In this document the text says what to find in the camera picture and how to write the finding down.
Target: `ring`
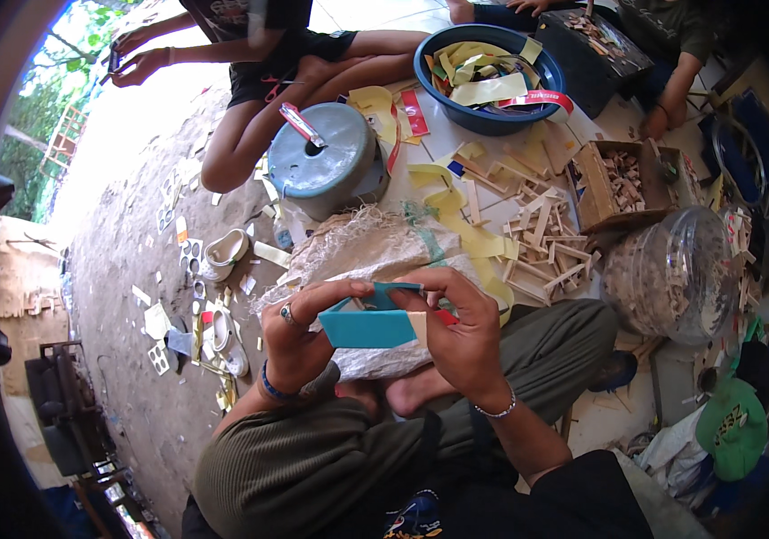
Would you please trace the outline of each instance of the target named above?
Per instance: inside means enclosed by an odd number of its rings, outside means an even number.
[[[285,302],[285,305],[283,305],[279,310],[279,315],[283,317],[283,320],[290,326],[299,326],[301,324],[295,322],[295,319],[292,318],[292,302],[287,301]]]

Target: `green cap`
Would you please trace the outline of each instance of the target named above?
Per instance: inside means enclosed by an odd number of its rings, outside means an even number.
[[[724,481],[743,479],[756,467],[767,443],[765,409],[743,380],[717,384],[696,423],[696,440],[714,456],[714,473]]]

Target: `person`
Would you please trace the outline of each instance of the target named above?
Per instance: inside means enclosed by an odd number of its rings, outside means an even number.
[[[454,24],[482,22],[534,32],[547,9],[579,9],[566,0],[509,0],[507,5],[446,0]],[[714,45],[707,10],[699,0],[621,0],[618,11],[595,5],[594,13],[621,30],[653,61],[654,68],[635,88],[622,89],[645,110],[640,132],[659,141],[687,116],[687,92]]]
[[[401,30],[317,34],[307,29],[312,0],[181,0],[181,4],[185,13],[120,36],[115,50],[123,56],[155,37],[195,25],[211,44],[144,51],[110,77],[124,87],[142,84],[173,64],[230,63],[232,96],[202,167],[203,186],[221,193],[250,177],[284,122],[279,113],[283,102],[303,110],[356,88],[408,79],[414,76],[412,55],[428,35]],[[248,10],[251,4],[265,6],[265,13]],[[286,84],[277,84],[281,80]],[[269,97],[274,89],[282,92]]]
[[[433,367],[414,388],[463,398],[438,415],[377,423],[368,401],[337,397],[334,349],[309,325],[373,287],[307,286],[262,311],[267,360],[200,456],[183,537],[651,537],[615,456],[573,459],[549,426],[612,350],[611,309],[565,301],[499,329],[496,301],[455,269],[398,280],[431,292],[390,293],[428,313]],[[432,315],[440,296],[455,325]],[[428,383],[438,379],[447,386]],[[514,490],[517,474],[530,495]]]

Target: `black shorts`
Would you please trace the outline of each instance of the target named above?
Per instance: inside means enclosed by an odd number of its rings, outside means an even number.
[[[346,53],[357,32],[335,32],[334,34],[318,34],[304,30],[287,30],[268,57],[261,62],[239,62],[228,67],[228,76],[232,81],[232,98],[227,109],[242,102],[255,99],[265,99],[271,90],[273,82],[264,83],[263,76],[270,75],[274,79],[282,79],[288,75],[292,80],[297,74],[297,64],[303,56],[314,54],[328,62],[336,62]]]

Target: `black box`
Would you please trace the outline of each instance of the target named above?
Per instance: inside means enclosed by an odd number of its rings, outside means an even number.
[[[594,24],[614,35],[626,56],[599,54],[588,44],[587,35],[565,26],[571,13],[584,16],[585,12],[584,9],[556,9],[541,13],[535,38],[561,66],[567,95],[593,120],[603,112],[615,92],[648,74],[654,62],[626,35],[595,14]]]

